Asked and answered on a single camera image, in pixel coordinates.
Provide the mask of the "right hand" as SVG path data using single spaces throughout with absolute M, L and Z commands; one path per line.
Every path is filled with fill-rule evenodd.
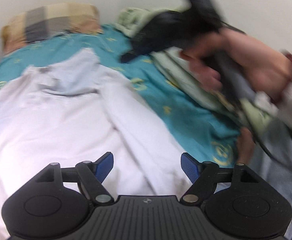
M 200 35 L 191 47 L 181 51 L 181 58 L 189 62 L 204 90 L 210 92 L 222 88 L 221 75 L 202 61 L 218 50 L 225 51 L 241 65 L 245 78 L 255 91 L 279 101 L 292 77 L 290 60 L 261 41 L 228 28 Z

